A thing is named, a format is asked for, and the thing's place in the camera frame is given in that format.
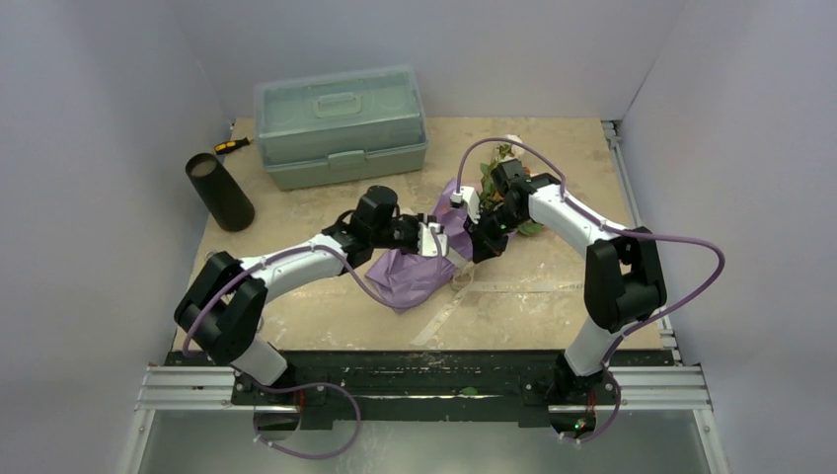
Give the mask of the beige printed ribbon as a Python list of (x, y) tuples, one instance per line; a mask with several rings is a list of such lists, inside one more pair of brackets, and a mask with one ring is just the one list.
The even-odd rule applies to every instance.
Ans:
[(585, 317), (584, 283), (467, 274), (410, 340), (436, 350), (562, 349)]

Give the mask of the purple wrapping paper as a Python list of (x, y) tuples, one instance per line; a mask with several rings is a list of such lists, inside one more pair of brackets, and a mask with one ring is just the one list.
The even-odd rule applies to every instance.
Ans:
[(437, 199), (432, 214), (444, 227), (448, 237), (447, 256), (436, 257), (405, 254), (398, 250), (385, 252), (366, 272), (365, 278), (385, 301), (385, 305), (401, 314), (423, 304), (454, 274), (473, 260), (471, 239), (464, 226), (467, 212), (450, 206), (450, 195), (456, 183), (452, 178)]

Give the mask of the artificial flower bunch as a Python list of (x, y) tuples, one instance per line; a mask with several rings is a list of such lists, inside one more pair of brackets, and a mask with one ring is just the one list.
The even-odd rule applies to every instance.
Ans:
[(518, 160), (526, 150), (521, 147), (522, 138), (516, 134), (506, 134), (504, 138), (516, 142), (500, 142), (494, 148), (491, 158), (487, 163), (480, 164), (482, 173), (481, 190), (479, 192), (480, 210), (487, 212), (495, 210), (504, 202), (504, 197), (510, 189), (510, 182), (523, 173), (529, 174), (529, 169), (517, 164), (510, 168), (507, 162)]

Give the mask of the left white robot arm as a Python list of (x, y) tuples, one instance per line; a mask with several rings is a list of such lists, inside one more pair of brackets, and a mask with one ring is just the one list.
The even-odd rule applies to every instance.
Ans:
[(354, 276), (375, 250), (417, 255), (424, 243), (440, 246), (434, 218), (403, 213), (397, 194), (369, 188), (355, 208), (301, 244), (262, 256), (236, 259), (215, 253), (179, 303), (174, 320), (184, 331), (184, 356), (203, 352), (211, 361), (250, 376), (271, 404), (293, 394), (295, 368), (258, 334), (264, 309), (278, 297), (308, 283)]

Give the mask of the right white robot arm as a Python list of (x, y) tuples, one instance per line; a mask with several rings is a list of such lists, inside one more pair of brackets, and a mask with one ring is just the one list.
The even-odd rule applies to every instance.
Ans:
[(647, 320), (667, 300), (658, 251), (645, 229), (606, 229), (601, 215), (573, 199), (556, 176), (532, 176), (519, 160), (500, 163), (492, 172), (500, 201), (480, 203), (477, 191), (459, 186), (450, 202), (465, 209), (464, 228), (475, 263), (497, 258), (510, 235), (526, 223), (558, 234), (585, 263), (583, 302), (588, 317), (560, 362), (554, 387), (576, 402), (593, 386), (612, 346), (628, 326)]

